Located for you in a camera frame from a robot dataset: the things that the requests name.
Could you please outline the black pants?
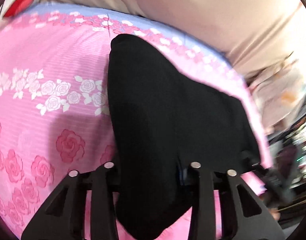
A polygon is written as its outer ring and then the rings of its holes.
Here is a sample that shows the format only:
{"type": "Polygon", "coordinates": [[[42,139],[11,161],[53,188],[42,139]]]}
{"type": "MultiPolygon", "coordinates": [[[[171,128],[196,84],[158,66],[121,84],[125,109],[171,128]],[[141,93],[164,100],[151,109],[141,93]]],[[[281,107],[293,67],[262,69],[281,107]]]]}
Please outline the black pants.
{"type": "Polygon", "coordinates": [[[246,157],[260,160],[242,102],[181,74],[142,38],[112,40],[108,96],[120,166],[116,215],[135,239],[156,239],[192,207],[192,162],[244,173],[246,157]]]}

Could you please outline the grey floral blanket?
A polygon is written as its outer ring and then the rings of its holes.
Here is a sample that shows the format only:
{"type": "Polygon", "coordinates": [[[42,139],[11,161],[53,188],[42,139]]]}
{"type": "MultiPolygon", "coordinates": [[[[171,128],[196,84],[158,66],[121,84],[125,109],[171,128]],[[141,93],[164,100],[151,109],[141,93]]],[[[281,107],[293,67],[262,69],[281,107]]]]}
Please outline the grey floral blanket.
{"type": "Polygon", "coordinates": [[[253,100],[267,135],[289,128],[306,95],[306,52],[293,52],[251,79],[253,100]]]}

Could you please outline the pink floral bed sheet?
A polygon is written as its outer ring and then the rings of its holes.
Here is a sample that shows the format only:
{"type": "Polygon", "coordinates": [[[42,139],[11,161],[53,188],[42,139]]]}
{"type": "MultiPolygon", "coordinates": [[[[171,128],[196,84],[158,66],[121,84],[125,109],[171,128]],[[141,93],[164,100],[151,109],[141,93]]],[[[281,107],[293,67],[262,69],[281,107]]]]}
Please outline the pink floral bed sheet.
{"type": "Polygon", "coordinates": [[[216,50],[146,18],[38,4],[0,30],[0,216],[17,238],[69,171],[113,155],[106,67],[118,34],[142,37],[188,77],[240,99],[262,165],[273,165],[247,86],[216,50]]]}

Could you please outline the beige headboard cushion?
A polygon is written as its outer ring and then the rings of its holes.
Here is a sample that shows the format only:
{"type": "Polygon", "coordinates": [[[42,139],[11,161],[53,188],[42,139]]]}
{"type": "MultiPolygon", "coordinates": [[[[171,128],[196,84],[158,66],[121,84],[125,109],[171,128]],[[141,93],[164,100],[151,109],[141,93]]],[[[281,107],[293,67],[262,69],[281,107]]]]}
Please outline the beige headboard cushion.
{"type": "Polygon", "coordinates": [[[138,15],[165,23],[224,53],[250,77],[278,63],[306,70],[301,0],[48,0],[138,15]]]}

